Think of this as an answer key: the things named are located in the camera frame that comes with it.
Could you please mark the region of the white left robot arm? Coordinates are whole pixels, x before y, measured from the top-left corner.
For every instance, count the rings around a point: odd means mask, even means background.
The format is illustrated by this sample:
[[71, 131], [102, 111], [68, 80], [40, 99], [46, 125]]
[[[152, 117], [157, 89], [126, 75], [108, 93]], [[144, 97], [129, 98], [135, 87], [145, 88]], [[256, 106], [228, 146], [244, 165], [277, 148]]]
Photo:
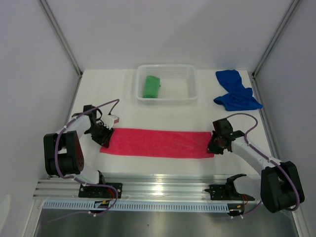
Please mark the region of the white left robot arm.
[[102, 112], [93, 105], [85, 105], [82, 113], [75, 113], [62, 129], [44, 136], [45, 170], [50, 176], [64, 179], [78, 179], [82, 184], [90, 185], [95, 197], [103, 197], [107, 185], [103, 174], [85, 164], [80, 138], [90, 135], [93, 142], [102, 148], [108, 148], [114, 133], [114, 124], [119, 118], [108, 113], [102, 119]]

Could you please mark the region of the pink microfiber towel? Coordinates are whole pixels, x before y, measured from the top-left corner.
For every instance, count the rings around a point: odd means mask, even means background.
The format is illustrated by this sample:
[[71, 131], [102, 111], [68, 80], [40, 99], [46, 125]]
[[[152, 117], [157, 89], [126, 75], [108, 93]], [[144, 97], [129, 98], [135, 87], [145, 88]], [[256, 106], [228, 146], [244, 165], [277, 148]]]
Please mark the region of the pink microfiber towel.
[[100, 152], [117, 156], [154, 158], [213, 158], [207, 151], [210, 132], [165, 131], [136, 128], [116, 128], [109, 147]]

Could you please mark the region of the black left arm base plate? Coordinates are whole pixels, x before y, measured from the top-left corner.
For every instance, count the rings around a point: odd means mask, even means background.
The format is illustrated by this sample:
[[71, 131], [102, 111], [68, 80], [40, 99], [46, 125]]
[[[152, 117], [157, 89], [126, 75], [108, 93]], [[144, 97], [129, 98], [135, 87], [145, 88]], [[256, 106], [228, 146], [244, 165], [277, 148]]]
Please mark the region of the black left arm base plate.
[[[118, 191], [118, 199], [121, 198], [122, 183], [106, 183], [106, 185], [115, 188]], [[79, 189], [79, 198], [105, 198], [105, 199], [113, 199], [116, 198], [115, 191], [110, 188], [105, 187], [96, 187], [96, 186], [80, 186]]]

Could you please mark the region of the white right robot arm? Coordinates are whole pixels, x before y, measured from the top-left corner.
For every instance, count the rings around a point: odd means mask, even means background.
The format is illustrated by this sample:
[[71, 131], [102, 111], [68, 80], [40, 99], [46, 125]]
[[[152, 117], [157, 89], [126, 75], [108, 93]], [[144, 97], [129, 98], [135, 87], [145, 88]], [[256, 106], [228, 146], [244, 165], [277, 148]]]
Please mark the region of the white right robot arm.
[[249, 139], [249, 131], [234, 130], [227, 118], [213, 122], [214, 130], [207, 151], [215, 155], [231, 152], [246, 161], [259, 175], [255, 180], [246, 174], [236, 174], [226, 179], [223, 193], [213, 186], [207, 189], [211, 199], [260, 199], [271, 213], [282, 210], [296, 211], [305, 196], [296, 165], [268, 156]]

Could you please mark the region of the green microfiber towel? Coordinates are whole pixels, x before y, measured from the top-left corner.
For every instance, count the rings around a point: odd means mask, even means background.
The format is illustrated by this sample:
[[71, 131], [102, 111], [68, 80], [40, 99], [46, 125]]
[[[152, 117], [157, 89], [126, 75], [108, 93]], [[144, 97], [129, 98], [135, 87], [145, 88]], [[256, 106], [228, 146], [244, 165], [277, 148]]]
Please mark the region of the green microfiber towel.
[[155, 76], [147, 76], [143, 89], [143, 98], [158, 98], [159, 89], [160, 78]]

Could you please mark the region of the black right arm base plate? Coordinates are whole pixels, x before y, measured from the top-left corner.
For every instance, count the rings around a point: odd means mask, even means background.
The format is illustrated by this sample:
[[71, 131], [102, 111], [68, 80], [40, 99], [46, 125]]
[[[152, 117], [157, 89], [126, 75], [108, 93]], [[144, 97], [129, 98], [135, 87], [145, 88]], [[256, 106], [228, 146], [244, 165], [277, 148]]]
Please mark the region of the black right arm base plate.
[[250, 195], [240, 194], [236, 191], [234, 181], [246, 174], [237, 174], [226, 179], [225, 184], [211, 184], [204, 191], [210, 194], [211, 200], [234, 200], [234, 201], [254, 201]]

